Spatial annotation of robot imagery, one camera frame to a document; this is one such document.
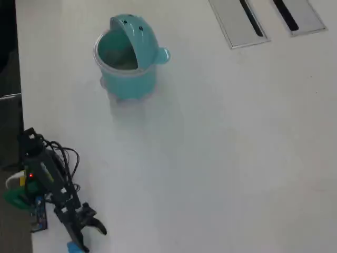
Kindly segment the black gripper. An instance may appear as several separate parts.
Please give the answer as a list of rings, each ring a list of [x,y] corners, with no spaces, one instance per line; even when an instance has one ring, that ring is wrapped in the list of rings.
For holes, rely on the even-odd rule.
[[[59,221],[65,226],[72,242],[75,243],[80,250],[89,252],[90,250],[84,245],[84,237],[81,230],[84,227],[91,227],[98,230],[101,234],[107,235],[107,229],[103,223],[96,219],[96,211],[92,209],[87,202],[83,203],[80,208],[55,207],[54,212]]]

